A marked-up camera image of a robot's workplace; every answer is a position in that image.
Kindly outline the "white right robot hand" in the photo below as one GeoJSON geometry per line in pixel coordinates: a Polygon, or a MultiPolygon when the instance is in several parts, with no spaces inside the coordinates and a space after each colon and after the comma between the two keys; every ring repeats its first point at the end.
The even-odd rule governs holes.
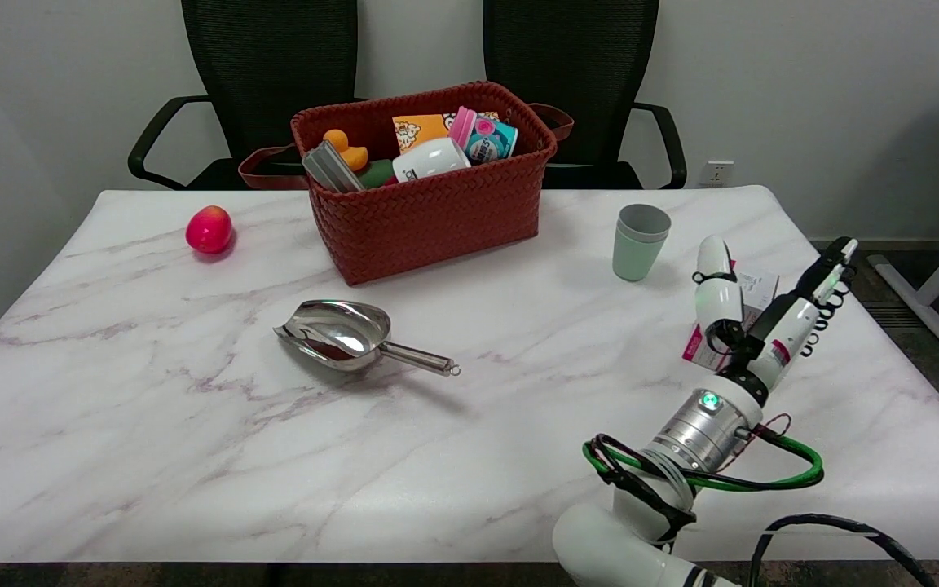
{"type": "Polygon", "coordinates": [[[750,326],[744,324],[743,280],[733,268],[722,237],[701,242],[692,280],[694,312],[709,348],[726,357],[716,375],[741,386],[760,406],[798,355],[808,356],[813,334],[827,322],[849,292],[850,261],[858,242],[842,236],[831,242],[797,280],[793,290],[775,296],[750,326]]]}

